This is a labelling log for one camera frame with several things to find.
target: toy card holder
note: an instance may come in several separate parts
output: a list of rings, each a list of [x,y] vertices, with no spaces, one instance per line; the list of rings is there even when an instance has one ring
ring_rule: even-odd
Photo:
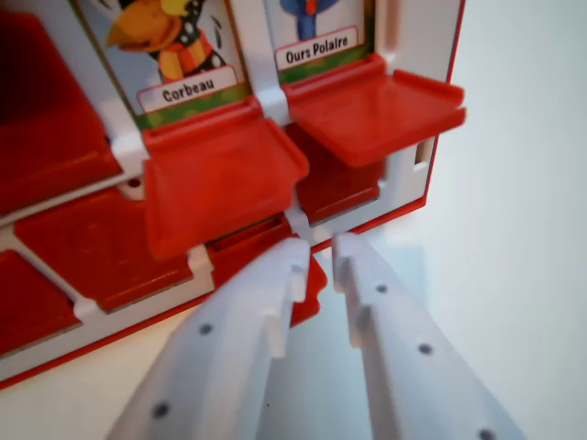
[[[225,0],[72,0],[140,130],[250,94]]]

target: black dot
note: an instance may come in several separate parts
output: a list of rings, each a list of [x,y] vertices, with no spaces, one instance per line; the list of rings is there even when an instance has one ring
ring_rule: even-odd
[[[479,432],[479,438],[481,438],[481,440],[495,440],[497,436],[491,429],[481,429]]]
[[[212,331],[211,324],[202,324],[200,325],[200,335],[207,335]]]
[[[127,185],[131,188],[138,188],[140,186],[140,180],[135,178],[127,182]]]
[[[432,354],[432,346],[430,344],[420,344],[418,346],[418,350],[420,350],[420,353],[422,353],[423,355]]]
[[[169,413],[169,403],[166,401],[160,401],[153,407],[152,416],[153,419],[161,419]]]

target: red border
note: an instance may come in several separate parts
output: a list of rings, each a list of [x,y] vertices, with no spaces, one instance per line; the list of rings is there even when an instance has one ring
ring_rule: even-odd
[[[297,46],[298,44],[307,43],[308,41],[312,41],[312,40],[315,40],[315,39],[321,39],[321,38],[323,38],[323,37],[325,37],[327,35],[336,34],[337,32],[340,32],[341,30],[351,29],[351,28],[355,28],[355,34],[357,36],[357,44],[355,44],[354,46],[350,46],[349,48],[346,48],[346,49],[343,49],[343,50],[339,50],[339,51],[336,51],[336,52],[333,52],[333,53],[329,53],[327,55],[324,55],[323,57],[314,58],[313,60],[308,60],[308,61],[300,62],[299,64],[295,64],[294,66],[286,67],[284,69],[280,69],[279,66],[277,65],[277,52],[279,52],[280,50],[287,49],[287,48],[290,48],[292,46]],[[343,27],[341,29],[331,30],[330,32],[327,32],[326,34],[322,34],[322,35],[319,35],[319,36],[314,37],[314,38],[311,38],[311,39],[305,39],[304,41],[298,41],[297,43],[292,43],[292,44],[288,44],[286,46],[281,46],[280,48],[277,48],[275,50],[275,52],[273,52],[273,58],[275,59],[275,67],[277,68],[277,72],[282,72],[282,71],[288,71],[290,69],[293,69],[294,67],[303,66],[304,64],[307,64],[308,62],[312,62],[312,61],[316,61],[316,60],[321,60],[321,59],[323,59],[325,57],[328,57],[330,55],[335,55],[337,53],[344,52],[345,50],[355,49],[358,46],[361,46],[363,44],[365,44],[365,41],[363,41],[362,43],[359,43],[359,28],[357,27],[357,25],[350,25],[350,26]]]
[[[142,94],[143,92],[148,92],[149,90],[153,90],[153,89],[159,89],[159,88],[161,88],[161,87],[167,87],[168,85],[172,85],[172,84],[178,83],[179,81],[185,81],[185,80],[187,80],[188,78],[189,78],[189,79],[197,78],[198,76],[204,75],[204,74],[206,74],[206,73],[211,73],[211,72],[215,72],[215,71],[220,71],[220,70],[222,70],[222,69],[225,69],[225,68],[230,68],[230,69],[232,69],[232,73],[235,75],[235,83],[234,83],[234,84],[232,84],[232,85],[229,85],[228,87],[223,87],[222,89],[216,89],[216,90],[214,90],[213,92],[209,92],[209,93],[201,94],[201,95],[199,95],[199,96],[195,97],[194,99],[188,99],[188,100],[186,100],[186,101],[181,101],[180,103],[175,103],[175,104],[169,104],[169,105],[165,105],[164,107],[159,107],[159,108],[157,108],[157,109],[155,109],[155,110],[151,110],[150,112],[147,112],[147,111],[145,110],[145,107],[143,107],[143,104],[140,102],[140,99],[138,99],[138,96],[139,96],[140,94]],[[180,79],[180,80],[175,80],[175,81],[172,81],[172,82],[167,82],[167,83],[165,83],[165,84],[153,85],[152,87],[148,87],[148,88],[146,88],[146,89],[141,89],[141,90],[139,90],[139,91],[137,92],[137,94],[135,95],[135,99],[137,100],[137,102],[138,102],[138,105],[140,105],[140,108],[142,108],[142,109],[143,109],[143,115],[150,115],[151,113],[159,112],[160,110],[162,110],[162,109],[164,109],[164,108],[175,107],[176,105],[181,105],[181,104],[185,104],[185,103],[191,103],[192,101],[195,101],[196,99],[203,98],[204,96],[208,96],[209,94],[215,94],[216,92],[222,92],[223,90],[229,89],[230,87],[235,87],[235,86],[237,86],[237,85],[239,85],[239,84],[242,84],[242,83],[243,83],[243,82],[238,82],[238,80],[237,80],[237,71],[236,71],[236,70],[235,70],[235,68],[232,66],[232,64],[226,64],[226,65],[224,65],[224,66],[220,66],[220,67],[217,67],[217,68],[215,68],[215,69],[212,69],[211,71],[203,71],[203,72],[201,72],[201,73],[198,73],[197,75],[188,76],[187,78],[182,78],[182,79]]]
[[[452,69],[454,66],[455,56],[457,53],[457,45],[459,43],[460,27],[462,24],[462,17],[463,17],[464,10],[465,10],[465,0],[461,0],[460,1],[459,16],[457,18],[457,27],[455,29],[455,39],[454,39],[454,42],[452,45],[452,53],[450,54],[450,65],[449,65],[449,72],[447,75],[447,82],[450,81],[450,77],[452,76]],[[361,233],[361,232],[368,231],[369,229],[373,229],[376,226],[380,226],[384,223],[387,223],[391,220],[394,220],[394,218],[409,214],[409,213],[413,212],[414,210],[423,207],[426,204],[426,197],[428,195],[428,186],[430,184],[430,176],[432,175],[432,166],[434,165],[434,157],[436,155],[436,150],[437,150],[437,142],[438,142],[438,138],[434,144],[434,148],[432,151],[432,158],[430,159],[430,171],[428,172],[428,181],[426,182],[426,192],[424,193],[424,196],[418,200],[415,200],[409,204],[406,204],[400,208],[397,208],[397,209],[391,211],[390,213],[384,214],[380,217],[377,217],[377,218],[370,220],[367,223],[364,223],[362,225],[354,227],[353,229],[351,229],[352,232]],[[322,243],[319,243],[319,244],[315,245],[314,247],[312,247],[312,252],[318,252],[319,250],[328,248],[328,247],[330,247],[331,244],[332,244],[331,240],[327,240]],[[83,346],[82,348],[78,348],[77,350],[74,350],[71,353],[63,355],[61,357],[57,357],[53,360],[50,360],[49,362],[46,362],[42,365],[34,367],[28,371],[24,371],[20,374],[17,374],[15,376],[13,376],[12,378],[2,380],[2,381],[0,381],[0,390],[3,390],[4,388],[7,388],[11,385],[14,385],[22,380],[26,380],[26,379],[29,379],[33,376],[36,376],[44,371],[47,371],[48,369],[52,369],[54,367],[57,367],[65,362],[68,362],[70,360],[78,358],[79,356],[83,356],[86,353],[89,353],[91,351],[96,350],[97,348],[105,346],[106,344],[110,344],[111,342],[117,341],[118,339],[120,339],[122,337],[132,335],[133,333],[136,333],[138,330],[142,330],[143,328],[146,328],[150,325],[156,324],[159,321],[162,321],[163,319],[169,318],[170,316],[178,314],[179,312],[183,312],[184,310],[187,310],[191,307],[194,307],[197,304],[202,303],[208,297],[209,294],[210,293],[203,295],[203,296],[200,296],[198,298],[195,298],[195,299],[193,299],[189,302],[186,302],[184,304],[178,305],[177,307],[173,307],[172,309],[170,309],[166,312],[152,316],[151,318],[149,318],[141,323],[134,324],[134,325],[130,326],[129,328],[121,330],[120,332],[114,333],[113,335],[107,336],[107,337],[100,339],[99,341],[93,342],[92,344],[89,344],[87,346]]]

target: green strip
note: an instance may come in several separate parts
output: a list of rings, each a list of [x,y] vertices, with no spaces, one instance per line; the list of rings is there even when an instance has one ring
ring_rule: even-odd
[[[303,80],[309,76],[317,75],[322,72],[335,69],[353,61],[358,61],[368,55],[371,44],[363,44],[356,48],[343,50],[342,52],[328,55],[327,57],[313,60],[306,64],[292,67],[285,71],[279,72],[279,82],[281,84],[294,83]]]
[[[162,108],[146,115],[138,115],[135,117],[135,120],[138,129],[141,131],[149,128],[157,128],[170,122],[179,121],[185,117],[195,116],[207,110],[212,110],[220,105],[243,100],[249,95],[249,85],[242,83],[207,96],[202,96],[193,101],[174,105],[173,107]]]

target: red compartment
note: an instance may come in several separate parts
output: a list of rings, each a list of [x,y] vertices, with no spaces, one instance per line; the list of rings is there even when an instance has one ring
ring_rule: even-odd
[[[14,250],[0,252],[0,355],[79,324],[61,289]]]
[[[462,89],[407,71],[387,75],[385,61],[375,54],[283,90],[293,121],[352,167],[465,120]]]
[[[363,167],[350,167],[297,124],[287,126],[285,133],[310,162],[310,172],[295,186],[298,202],[310,224],[379,197],[384,159]]]
[[[0,214],[121,172],[102,123],[39,21],[0,14]]]
[[[144,202],[116,188],[19,220],[16,235],[82,295],[105,311],[191,278],[186,256],[153,259]]]
[[[208,243],[206,248],[214,265],[212,276],[215,286],[220,287],[264,251],[287,237],[296,235],[285,216],[278,214]],[[326,273],[311,257],[305,300],[293,304],[292,325],[298,325],[320,311],[318,294],[326,285]]]
[[[152,153],[144,176],[149,244],[157,256],[278,214],[308,173],[305,156],[254,98],[143,136]]]

